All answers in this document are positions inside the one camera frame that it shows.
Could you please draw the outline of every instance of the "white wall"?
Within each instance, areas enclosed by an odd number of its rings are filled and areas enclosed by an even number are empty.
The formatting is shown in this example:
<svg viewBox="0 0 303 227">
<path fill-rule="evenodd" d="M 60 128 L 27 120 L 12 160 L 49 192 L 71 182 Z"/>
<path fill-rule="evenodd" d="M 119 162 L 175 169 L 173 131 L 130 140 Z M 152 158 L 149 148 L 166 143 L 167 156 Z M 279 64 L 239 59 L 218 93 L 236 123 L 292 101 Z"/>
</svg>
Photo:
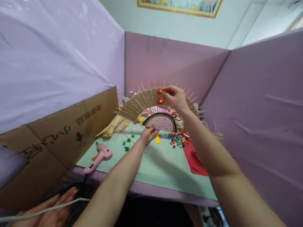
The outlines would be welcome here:
<svg viewBox="0 0 303 227">
<path fill-rule="evenodd" d="M 215 19 L 137 7 L 137 0 L 100 0 L 129 32 L 227 48 L 250 0 L 223 0 Z"/>
<path fill-rule="evenodd" d="M 286 32 L 303 16 L 303 1 L 296 5 L 292 5 L 294 0 L 280 2 L 268 1 L 265 4 L 242 45 Z"/>
<path fill-rule="evenodd" d="M 223 0 L 217 17 L 206 18 L 137 7 L 137 0 L 100 0 L 130 32 L 234 49 L 287 31 L 302 15 L 303 1 Z"/>
</svg>

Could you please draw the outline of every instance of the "small red flower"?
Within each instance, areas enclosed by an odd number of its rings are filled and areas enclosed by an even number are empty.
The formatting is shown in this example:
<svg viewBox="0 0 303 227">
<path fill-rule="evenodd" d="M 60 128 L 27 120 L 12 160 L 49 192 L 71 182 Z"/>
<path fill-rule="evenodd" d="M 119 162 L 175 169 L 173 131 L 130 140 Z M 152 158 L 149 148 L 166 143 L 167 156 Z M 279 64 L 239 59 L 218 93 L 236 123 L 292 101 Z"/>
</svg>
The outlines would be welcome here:
<svg viewBox="0 0 303 227">
<path fill-rule="evenodd" d="M 159 95 L 163 93 L 163 91 L 161 90 L 161 88 L 159 88 L 159 89 L 157 90 L 157 92 L 158 92 Z"/>
<path fill-rule="evenodd" d="M 158 102 L 159 105 L 162 105 L 162 104 L 164 104 L 164 99 L 160 98 L 160 99 L 157 100 L 157 102 Z"/>
</svg>

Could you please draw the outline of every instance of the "hand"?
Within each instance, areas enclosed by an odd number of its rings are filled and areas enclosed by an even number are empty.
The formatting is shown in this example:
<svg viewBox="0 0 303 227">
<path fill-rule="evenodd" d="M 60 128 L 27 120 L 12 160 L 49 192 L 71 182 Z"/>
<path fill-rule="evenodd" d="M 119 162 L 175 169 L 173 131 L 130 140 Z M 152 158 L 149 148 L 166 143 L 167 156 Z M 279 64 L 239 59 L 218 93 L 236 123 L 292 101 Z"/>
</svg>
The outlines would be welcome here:
<svg viewBox="0 0 303 227">
<path fill-rule="evenodd" d="M 165 100 L 168 101 L 169 105 L 174 108 L 177 113 L 182 114 L 189 110 L 183 89 L 175 86 L 168 86 L 162 88 L 162 91 L 164 91 L 163 96 Z"/>
<path fill-rule="evenodd" d="M 35 214 L 47 208 L 71 202 L 72 200 L 74 200 L 74 196 L 77 194 L 77 192 L 78 189 L 76 187 L 73 187 L 61 197 L 59 197 L 59 195 L 55 195 L 44 203 L 41 203 L 40 205 L 34 207 L 33 209 L 30 209 L 29 211 L 26 211 L 22 214 L 22 216 Z M 32 219 L 26 221 L 18 221 L 14 223 L 12 227 L 63 227 L 69 216 L 70 209 L 71 205 L 56 210 L 48 211 Z"/>
<path fill-rule="evenodd" d="M 153 137 L 158 133 L 158 130 L 155 129 L 155 126 L 152 125 L 151 128 L 145 128 L 142 132 L 140 138 L 144 140 L 144 142 L 149 143 Z"/>
</svg>

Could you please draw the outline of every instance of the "pink polka dot paper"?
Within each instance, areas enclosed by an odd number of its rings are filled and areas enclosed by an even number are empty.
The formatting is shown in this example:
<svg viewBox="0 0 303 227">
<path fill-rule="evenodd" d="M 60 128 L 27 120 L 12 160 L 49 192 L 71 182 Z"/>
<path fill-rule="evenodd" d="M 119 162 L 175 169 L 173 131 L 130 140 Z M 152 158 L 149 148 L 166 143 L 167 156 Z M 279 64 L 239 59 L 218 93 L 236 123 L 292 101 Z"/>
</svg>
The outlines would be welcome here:
<svg viewBox="0 0 303 227">
<path fill-rule="evenodd" d="M 150 128 L 152 125 L 155 126 L 155 129 L 172 132 L 173 131 L 173 123 L 167 117 L 155 117 L 151 119 L 146 127 Z"/>
</svg>

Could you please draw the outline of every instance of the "picture frame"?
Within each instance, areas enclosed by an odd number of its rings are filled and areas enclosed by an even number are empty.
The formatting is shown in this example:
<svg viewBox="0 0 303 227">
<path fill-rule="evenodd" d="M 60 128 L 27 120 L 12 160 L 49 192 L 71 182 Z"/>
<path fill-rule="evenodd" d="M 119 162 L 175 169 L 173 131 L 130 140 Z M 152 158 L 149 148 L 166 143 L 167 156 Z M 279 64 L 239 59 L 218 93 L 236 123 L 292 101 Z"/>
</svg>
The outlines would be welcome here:
<svg viewBox="0 0 303 227">
<path fill-rule="evenodd" d="M 138 7 L 216 18 L 222 0 L 138 0 Z"/>
</svg>

